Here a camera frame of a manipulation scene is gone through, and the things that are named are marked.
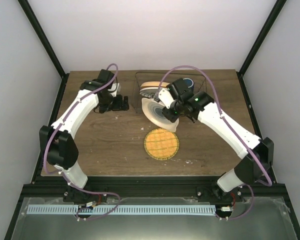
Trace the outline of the white blue striped plate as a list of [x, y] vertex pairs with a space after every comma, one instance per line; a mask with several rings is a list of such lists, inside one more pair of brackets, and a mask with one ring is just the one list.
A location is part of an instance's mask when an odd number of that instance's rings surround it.
[[156, 93], [157, 93], [157, 88], [156, 89], [141, 89], [139, 91], [139, 94], [143, 97], [143, 98], [147, 98], [147, 99], [155, 99], [156, 98]]

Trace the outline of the yellow patterned plate underneath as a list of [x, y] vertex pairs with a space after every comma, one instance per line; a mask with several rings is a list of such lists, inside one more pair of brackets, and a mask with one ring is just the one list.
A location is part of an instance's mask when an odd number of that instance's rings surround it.
[[145, 152], [151, 158], [165, 161], [177, 154], [180, 142], [174, 132], [163, 128], [156, 128], [146, 135], [143, 145]]

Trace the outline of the blue enamel mug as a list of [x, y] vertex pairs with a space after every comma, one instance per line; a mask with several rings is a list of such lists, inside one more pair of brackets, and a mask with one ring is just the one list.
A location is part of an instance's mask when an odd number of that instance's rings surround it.
[[189, 89], [191, 89], [192, 91], [194, 91], [194, 87], [195, 87], [195, 83], [191, 78], [183, 78], [184, 82], [186, 83], [187, 87]]

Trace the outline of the dark wire dish rack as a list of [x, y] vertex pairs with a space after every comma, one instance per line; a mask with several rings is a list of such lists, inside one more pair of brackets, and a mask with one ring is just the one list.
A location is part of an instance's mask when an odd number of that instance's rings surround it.
[[193, 94], [206, 92], [211, 95], [213, 91], [204, 75], [194, 70], [175, 70], [169, 74], [163, 71], [137, 71], [134, 75], [133, 92], [129, 98], [130, 105], [136, 113], [143, 113], [142, 100], [150, 100], [168, 107], [175, 98], [169, 93], [169, 84], [178, 79], [190, 79], [193, 83], [190, 88]]

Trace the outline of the orange plastic plate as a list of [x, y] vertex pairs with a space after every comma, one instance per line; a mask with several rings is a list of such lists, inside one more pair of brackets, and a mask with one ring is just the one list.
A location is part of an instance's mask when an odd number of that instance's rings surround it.
[[158, 88], [159, 86], [161, 86], [162, 88], [166, 88], [169, 85], [168, 82], [160, 82], [160, 81], [147, 81], [141, 84], [140, 88], [144, 89], [144, 88]]

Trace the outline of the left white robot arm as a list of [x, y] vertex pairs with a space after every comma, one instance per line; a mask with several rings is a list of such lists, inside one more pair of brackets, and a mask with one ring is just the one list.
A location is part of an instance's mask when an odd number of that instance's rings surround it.
[[76, 188], [74, 195], [79, 201], [87, 202], [92, 196], [92, 189], [87, 186], [88, 176], [78, 162], [79, 150], [75, 136], [89, 113], [95, 109], [103, 114], [123, 103], [119, 95], [118, 72], [108, 68], [101, 69], [97, 78], [84, 81], [66, 111], [50, 126], [39, 130], [42, 166], [46, 174], [51, 174], [47, 165], [55, 167], [55, 172], [62, 175], [68, 185]]

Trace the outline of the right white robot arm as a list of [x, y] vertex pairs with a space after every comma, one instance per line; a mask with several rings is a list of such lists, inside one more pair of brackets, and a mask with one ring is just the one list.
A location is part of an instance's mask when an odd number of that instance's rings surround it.
[[161, 88], [157, 94], [164, 107], [162, 113], [171, 123], [180, 117], [199, 121], [217, 133], [240, 158], [240, 162], [224, 173], [212, 188], [213, 198], [219, 202], [230, 196], [230, 191], [242, 186], [261, 182], [270, 187], [272, 180], [268, 170], [273, 165], [274, 142], [249, 132], [218, 105], [217, 99], [205, 91], [194, 93], [186, 82], [179, 78], [166, 88]]

